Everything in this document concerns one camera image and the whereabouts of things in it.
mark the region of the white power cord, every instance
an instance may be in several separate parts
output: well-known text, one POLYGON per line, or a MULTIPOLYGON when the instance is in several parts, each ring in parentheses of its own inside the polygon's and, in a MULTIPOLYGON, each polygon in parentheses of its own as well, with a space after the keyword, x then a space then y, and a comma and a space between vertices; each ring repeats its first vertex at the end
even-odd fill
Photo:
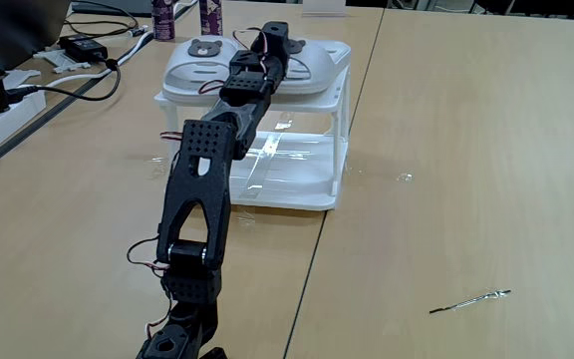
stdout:
POLYGON ((177 2, 174 4, 174 15, 178 12, 178 10, 180 10, 180 7, 183 6, 194 6, 196 3, 198 2, 198 0, 191 0, 188 3, 184 3, 184 2, 177 2))
MULTIPOLYGON (((118 64, 119 66, 124 64, 127 60, 129 60, 140 48, 141 45, 143 44, 143 42, 145 41, 145 38, 147 36, 150 36, 153 34, 153 31, 148 31, 144 34, 141 35, 141 38, 139 39, 139 41, 137 42, 137 44, 132 48, 131 51, 129 51, 125 56, 121 57, 118 60, 118 64)), ((103 77, 105 77, 107 74, 109 74, 112 70, 110 69, 106 69, 102 72, 100 72, 99 74, 81 74, 81 75, 73 75, 73 76, 68 76, 65 78, 61 78, 58 80, 55 80, 53 82, 51 82, 50 84, 46 85, 46 87, 56 87, 57 85, 61 85, 65 82, 69 82, 69 81, 74 81, 74 80, 81 80, 81 79, 101 79, 103 77)))

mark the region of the power adapter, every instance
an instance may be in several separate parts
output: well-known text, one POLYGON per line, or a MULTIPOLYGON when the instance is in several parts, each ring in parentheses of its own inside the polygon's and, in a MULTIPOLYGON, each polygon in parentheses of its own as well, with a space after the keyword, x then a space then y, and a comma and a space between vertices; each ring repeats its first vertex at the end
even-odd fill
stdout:
POLYGON ((63 36, 59 46, 78 62, 100 62, 108 59, 108 49, 86 35, 63 36))

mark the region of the black cable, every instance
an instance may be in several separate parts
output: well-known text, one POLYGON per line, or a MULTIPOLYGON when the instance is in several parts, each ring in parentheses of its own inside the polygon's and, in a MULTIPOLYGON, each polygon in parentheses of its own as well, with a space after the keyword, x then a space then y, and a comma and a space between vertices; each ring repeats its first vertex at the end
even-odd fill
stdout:
POLYGON ((105 8, 111 9, 111 10, 116 10, 116 11, 119 11, 119 12, 125 14, 127 17, 131 18, 133 21, 133 25, 122 23, 120 21, 110 21, 110 20, 90 21, 90 22, 87 22, 87 21, 72 22, 72 21, 68 21, 68 20, 64 21, 64 24, 68 25, 72 29, 72 31, 74 31, 75 33, 80 34, 80 35, 86 35, 89 37, 88 39, 96 39, 96 38, 100 38, 100 37, 104 37, 104 36, 120 35, 120 34, 125 33, 126 31, 134 30, 134 29, 137 29, 139 27, 139 20, 137 20, 137 18, 134 15, 132 15, 131 13, 126 11, 125 9, 122 9, 122 8, 119 8, 116 6, 112 6, 112 5, 102 4, 102 3, 99 3, 96 1, 76 0, 73 2, 97 5, 97 6, 105 7, 105 8), (84 25, 84 24, 114 24, 114 25, 124 26, 125 29, 117 29, 117 30, 113 30, 113 31, 110 31, 107 33, 88 33, 88 32, 78 30, 74 27, 74 25, 84 25))
POLYGON ((121 81, 121 70, 119 69, 119 66, 116 66, 113 71, 115 71, 117 73, 117 80, 115 81, 115 85, 112 87, 112 89, 105 95, 101 96, 101 97, 97 97, 97 98, 93 98, 93 97, 88 97, 88 96, 84 96, 84 95, 79 95, 79 94, 75 94, 72 93, 70 91, 66 91, 66 90, 62 90, 62 89, 58 89, 58 88, 53 88, 53 87, 48 87, 48 86, 37 86, 36 89, 39 90, 43 90, 43 91, 51 91, 51 92, 56 92, 59 94, 64 94, 64 95, 68 95, 68 96, 72 96, 76 99, 79 100, 85 100, 85 101, 103 101, 103 100, 107 100, 109 99, 112 95, 115 94, 115 92, 117 91, 117 89, 119 88, 119 82, 121 81))

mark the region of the hole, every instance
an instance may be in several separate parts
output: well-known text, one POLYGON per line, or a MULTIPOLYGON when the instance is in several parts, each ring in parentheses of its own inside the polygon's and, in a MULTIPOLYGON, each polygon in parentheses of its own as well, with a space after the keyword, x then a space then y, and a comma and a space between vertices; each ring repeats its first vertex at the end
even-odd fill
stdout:
POLYGON ((156 345, 156 349, 162 352, 172 351, 174 349, 174 343, 169 339, 165 339, 156 345))
POLYGON ((198 175, 205 176, 209 172, 209 166, 211 165, 210 159, 200 159, 198 160, 198 175))

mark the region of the light wood tabletop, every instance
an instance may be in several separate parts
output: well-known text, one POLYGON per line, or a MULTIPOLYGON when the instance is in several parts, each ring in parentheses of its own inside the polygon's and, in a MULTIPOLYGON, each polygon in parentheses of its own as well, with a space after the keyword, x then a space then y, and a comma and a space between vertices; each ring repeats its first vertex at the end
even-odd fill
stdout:
MULTIPOLYGON (((286 20, 292 34, 353 48, 353 104, 367 72, 382 9, 346 18, 303 18, 297 5, 226 2, 233 29, 286 20)), ((178 22, 176 42, 198 35, 198 12, 178 22)), ((118 93, 77 101, 0 160, 0 358, 132 358, 144 324, 166 310, 128 246, 152 237, 166 182, 158 139, 160 89, 174 43, 152 43, 123 67, 118 93)), ((114 78, 89 95, 104 94, 114 78)), ((186 112, 189 118, 197 112, 186 112)), ((283 356, 324 213, 236 207, 231 216, 211 345, 232 358, 283 356)), ((193 215, 181 236, 205 236, 193 215)), ((135 252, 152 258, 153 246, 135 252)))
POLYGON ((574 358, 574 21, 388 10, 344 180, 289 358, 574 358))

